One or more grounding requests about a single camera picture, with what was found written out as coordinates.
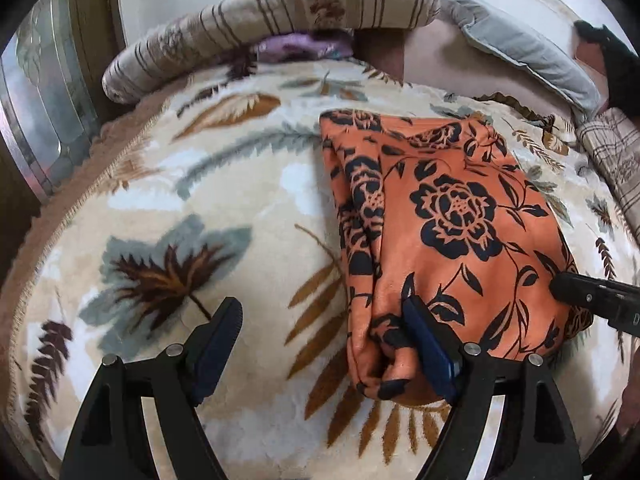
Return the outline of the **person right hand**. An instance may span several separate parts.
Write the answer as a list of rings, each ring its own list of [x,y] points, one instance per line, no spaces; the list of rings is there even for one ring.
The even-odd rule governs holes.
[[[629,384],[622,396],[622,407],[615,425],[622,439],[638,426],[640,419],[640,392],[638,385]]]

